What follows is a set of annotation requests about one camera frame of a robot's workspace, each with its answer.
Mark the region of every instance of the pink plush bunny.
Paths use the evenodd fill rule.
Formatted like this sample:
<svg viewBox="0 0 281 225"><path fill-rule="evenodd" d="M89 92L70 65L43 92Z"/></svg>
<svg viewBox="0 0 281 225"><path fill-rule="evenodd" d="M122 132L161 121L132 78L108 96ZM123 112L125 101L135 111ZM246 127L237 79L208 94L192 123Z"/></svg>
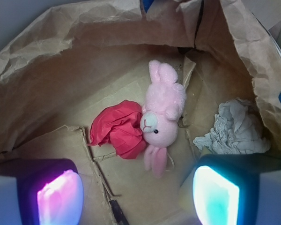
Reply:
<svg viewBox="0 0 281 225"><path fill-rule="evenodd" d="M183 112L186 93L184 86L176 83L178 75L169 64L152 60L149 71L152 84L142 107L140 128L149 143L144 156L145 169L152 169L160 178L167 164L167 147L177 138L177 122Z"/></svg>

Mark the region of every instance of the crumpled red paper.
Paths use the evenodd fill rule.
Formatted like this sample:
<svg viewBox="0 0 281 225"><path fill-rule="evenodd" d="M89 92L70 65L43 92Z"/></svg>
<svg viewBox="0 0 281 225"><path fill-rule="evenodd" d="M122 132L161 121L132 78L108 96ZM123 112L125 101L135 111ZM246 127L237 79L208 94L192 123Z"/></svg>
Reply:
<svg viewBox="0 0 281 225"><path fill-rule="evenodd" d="M89 137L92 146L111 143L118 156L135 159L146 147L140 128L141 106L125 100L104 109L93 121Z"/></svg>

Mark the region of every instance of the glowing light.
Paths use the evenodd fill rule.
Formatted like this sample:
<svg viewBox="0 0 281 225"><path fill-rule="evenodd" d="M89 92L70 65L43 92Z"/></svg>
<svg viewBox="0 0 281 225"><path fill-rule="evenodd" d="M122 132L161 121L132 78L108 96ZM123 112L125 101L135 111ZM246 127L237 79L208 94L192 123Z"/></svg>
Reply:
<svg viewBox="0 0 281 225"><path fill-rule="evenodd" d="M209 166L200 166L193 178L193 200L203 225L236 225L239 187Z"/></svg>
<svg viewBox="0 0 281 225"><path fill-rule="evenodd" d="M78 224L83 207L83 185L72 170L46 184L37 193L40 225Z"/></svg>

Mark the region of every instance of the crumpled white paper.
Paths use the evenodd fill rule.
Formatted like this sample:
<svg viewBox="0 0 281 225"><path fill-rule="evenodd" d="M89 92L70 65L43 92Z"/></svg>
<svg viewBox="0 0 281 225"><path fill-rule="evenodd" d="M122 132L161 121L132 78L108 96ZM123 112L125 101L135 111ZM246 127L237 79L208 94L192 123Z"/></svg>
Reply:
<svg viewBox="0 0 281 225"><path fill-rule="evenodd" d="M204 137L196 137L193 143L204 146L217 154L263 153L270 149L270 142L262 138L262 125L250 112L250 101L234 99L219 105L214 116L214 127Z"/></svg>

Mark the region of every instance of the purple light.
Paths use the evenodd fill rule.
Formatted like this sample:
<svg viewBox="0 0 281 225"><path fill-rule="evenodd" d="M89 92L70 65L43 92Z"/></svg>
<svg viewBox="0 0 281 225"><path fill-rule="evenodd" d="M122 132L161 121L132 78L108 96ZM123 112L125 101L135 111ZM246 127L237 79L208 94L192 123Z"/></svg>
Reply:
<svg viewBox="0 0 281 225"><path fill-rule="evenodd" d="M37 193L40 225L78 224L83 207L83 185L72 170L46 184Z"/></svg>

